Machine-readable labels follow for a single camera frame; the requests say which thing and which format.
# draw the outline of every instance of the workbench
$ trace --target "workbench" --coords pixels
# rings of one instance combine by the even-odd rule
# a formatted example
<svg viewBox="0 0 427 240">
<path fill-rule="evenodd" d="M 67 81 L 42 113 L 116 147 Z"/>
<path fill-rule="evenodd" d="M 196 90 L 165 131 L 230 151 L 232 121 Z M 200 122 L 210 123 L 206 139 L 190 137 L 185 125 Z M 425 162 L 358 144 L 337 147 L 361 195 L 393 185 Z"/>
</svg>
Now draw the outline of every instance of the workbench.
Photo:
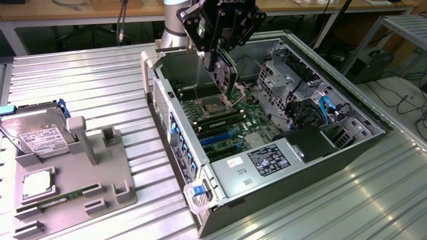
<svg viewBox="0 0 427 240">
<path fill-rule="evenodd" d="M 142 7 L 138 9 L 128 9 L 125 22 L 150 22 L 164 20 L 164 4 L 161 0 L 141 0 Z M 81 0 L 69 0 L 67 3 L 81 3 Z M 402 14 L 409 14 L 417 3 L 413 0 L 402 0 L 405 11 Z M 344 4 L 344 0 L 337 4 L 329 4 L 325 13 L 332 14 L 316 46 L 324 39 L 324 36 L 330 28 L 332 22 L 336 19 L 337 12 Z M 321 14 L 325 5 L 317 3 L 301 2 L 296 4 L 292 0 L 257 0 L 256 5 L 265 11 L 268 16 L 285 15 L 313 15 Z M 69 26 L 69 25 L 89 25 L 89 24 L 113 24 L 117 22 L 117 10 L 94 11 L 92 6 L 82 6 L 81 11 L 75 11 L 67 7 L 58 6 L 50 0 L 27 0 L 25 4 L 3 5 L 0 7 L 0 30 L 5 39 L 14 51 L 15 56 L 27 55 L 27 50 L 15 28 L 26 27 L 47 27 L 47 26 Z M 372 6 L 364 0 L 352 0 L 352 3 L 345 13 L 362 12 L 388 12 L 396 11 L 393 4 L 386 6 Z"/>
<path fill-rule="evenodd" d="M 35 104 L 61 96 L 70 115 L 85 117 L 88 135 L 104 126 L 122 135 L 137 203 L 45 240 L 197 239 L 144 99 L 140 52 L 153 47 L 21 56 L 0 67 L 1 104 Z M 10 239 L 15 149 L 5 138 L 0 148 L 0 239 Z M 342 171 L 204 239 L 421 239 L 425 222 L 427 154 L 396 129 Z"/>
</svg>

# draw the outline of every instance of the metal rack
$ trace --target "metal rack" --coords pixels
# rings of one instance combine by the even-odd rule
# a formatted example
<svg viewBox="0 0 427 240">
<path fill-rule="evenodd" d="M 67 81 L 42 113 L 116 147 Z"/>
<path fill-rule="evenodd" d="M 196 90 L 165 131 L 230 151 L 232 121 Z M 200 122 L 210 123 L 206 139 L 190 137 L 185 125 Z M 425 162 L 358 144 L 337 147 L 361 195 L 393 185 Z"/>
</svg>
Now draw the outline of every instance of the metal rack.
<svg viewBox="0 0 427 240">
<path fill-rule="evenodd" d="M 345 75 L 349 71 L 361 51 L 366 48 L 380 27 L 388 28 L 393 33 L 410 41 L 420 49 L 427 52 L 427 16 L 401 15 L 401 16 L 381 16 L 370 30 L 368 31 L 358 47 L 356 48 L 350 58 L 345 61 L 340 72 Z"/>
</svg>

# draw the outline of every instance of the warning label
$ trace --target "warning label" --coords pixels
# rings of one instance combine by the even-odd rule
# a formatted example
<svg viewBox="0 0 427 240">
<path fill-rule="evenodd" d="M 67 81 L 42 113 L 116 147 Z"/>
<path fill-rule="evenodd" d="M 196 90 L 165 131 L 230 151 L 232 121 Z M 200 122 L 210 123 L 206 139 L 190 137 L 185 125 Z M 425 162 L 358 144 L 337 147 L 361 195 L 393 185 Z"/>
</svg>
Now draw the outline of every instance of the warning label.
<svg viewBox="0 0 427 240">
<path fill-rule="evenodd" d="M 262 147 L 246 155 L 262 177 L 290 166 L 276 144 Z"/>
<path fill-rule="evenodd" d="M 37 155 L 66 148 L 66 142 L 57 127 L 19 134 L 18 137 Z"/>
</svg>

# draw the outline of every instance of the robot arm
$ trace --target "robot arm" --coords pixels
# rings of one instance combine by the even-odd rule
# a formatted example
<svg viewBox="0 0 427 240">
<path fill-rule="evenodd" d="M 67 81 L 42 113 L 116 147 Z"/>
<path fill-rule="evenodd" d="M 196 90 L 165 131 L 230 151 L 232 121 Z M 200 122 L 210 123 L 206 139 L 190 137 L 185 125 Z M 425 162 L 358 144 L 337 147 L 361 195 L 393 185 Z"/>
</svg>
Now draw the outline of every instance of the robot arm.
<svg viewBox="0 0 427 240">
<path fill-rule="evenodd" d="M 234 62 L 228 55 L 242 46 L 266 15 L 254 0 L 198 0 L 176 12 L 186 36 L 201 53 L 202 65 L 224 95 L 232 92 L 237 78 Z"/>
</svg>

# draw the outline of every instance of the blue pcie slot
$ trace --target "blue pcie slot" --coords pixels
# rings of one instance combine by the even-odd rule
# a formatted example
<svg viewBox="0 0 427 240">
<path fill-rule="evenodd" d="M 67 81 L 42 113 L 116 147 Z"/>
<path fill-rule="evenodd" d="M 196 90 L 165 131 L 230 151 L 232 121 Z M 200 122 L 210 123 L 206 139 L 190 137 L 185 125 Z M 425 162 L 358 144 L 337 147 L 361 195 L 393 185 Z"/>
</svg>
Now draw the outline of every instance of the blue pcie slot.
<svg viewBox="0 0 427 240">
<path fill-rule="evenodd" d="M 221 140 L 229 139 L 232 136 L 233 136 L 233 132 L 229 131 L 229 132 L 226 132 L 226 133 L 224 133 L 224 134 L 221 134 L 218 136 L 214 136 L 214 137 L 210 137 L 208 139 L 201 140 L 200 141 L 200 145 L 205 146 L 205 145 L 216 143 L 216 142 L 218 142 Z"/>
</svg>

